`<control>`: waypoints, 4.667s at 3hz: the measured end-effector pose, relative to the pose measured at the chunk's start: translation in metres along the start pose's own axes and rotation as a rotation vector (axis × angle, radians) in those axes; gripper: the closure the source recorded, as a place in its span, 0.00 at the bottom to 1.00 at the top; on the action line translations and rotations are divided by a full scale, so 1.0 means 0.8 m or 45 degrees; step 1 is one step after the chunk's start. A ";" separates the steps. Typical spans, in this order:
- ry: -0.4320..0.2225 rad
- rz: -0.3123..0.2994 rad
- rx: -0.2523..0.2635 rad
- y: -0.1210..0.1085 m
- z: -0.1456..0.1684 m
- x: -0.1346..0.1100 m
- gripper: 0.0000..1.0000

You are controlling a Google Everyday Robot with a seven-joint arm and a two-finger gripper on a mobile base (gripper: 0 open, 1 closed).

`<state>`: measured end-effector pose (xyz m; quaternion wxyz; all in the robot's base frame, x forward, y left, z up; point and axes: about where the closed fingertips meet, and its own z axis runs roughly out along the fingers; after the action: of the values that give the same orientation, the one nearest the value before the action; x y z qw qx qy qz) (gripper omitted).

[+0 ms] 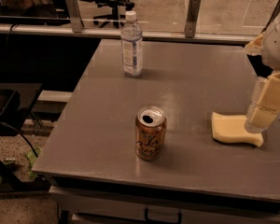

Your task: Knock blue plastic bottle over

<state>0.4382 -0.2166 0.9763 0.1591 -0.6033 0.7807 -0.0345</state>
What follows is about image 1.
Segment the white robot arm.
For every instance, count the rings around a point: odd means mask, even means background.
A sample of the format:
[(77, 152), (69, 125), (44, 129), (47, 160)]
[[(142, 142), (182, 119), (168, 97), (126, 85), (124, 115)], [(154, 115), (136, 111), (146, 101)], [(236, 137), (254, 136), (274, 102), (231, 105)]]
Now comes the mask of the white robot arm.
[(262, 133), (280, 113), (280, 0), (264, 31), (246, 44), (244, 51), (260, 56), (262, 64), (272, 69), (267, 77), (257, 78), (246, 114), (245, 129)]

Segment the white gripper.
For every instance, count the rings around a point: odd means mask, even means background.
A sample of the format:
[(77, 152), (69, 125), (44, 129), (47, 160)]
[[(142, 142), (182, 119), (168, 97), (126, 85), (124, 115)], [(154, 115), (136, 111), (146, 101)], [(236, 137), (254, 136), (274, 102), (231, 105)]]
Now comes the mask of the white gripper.
[[(247, 55), (261, 54), (262, 62), (273, 70), (280, 70), (280, 12), (267, 27), (244, 47)], [(280, 71), (268, 77), (258, 77), (246, 114), (245, 129), (249, 133), (262, 133), (280, 113)]]

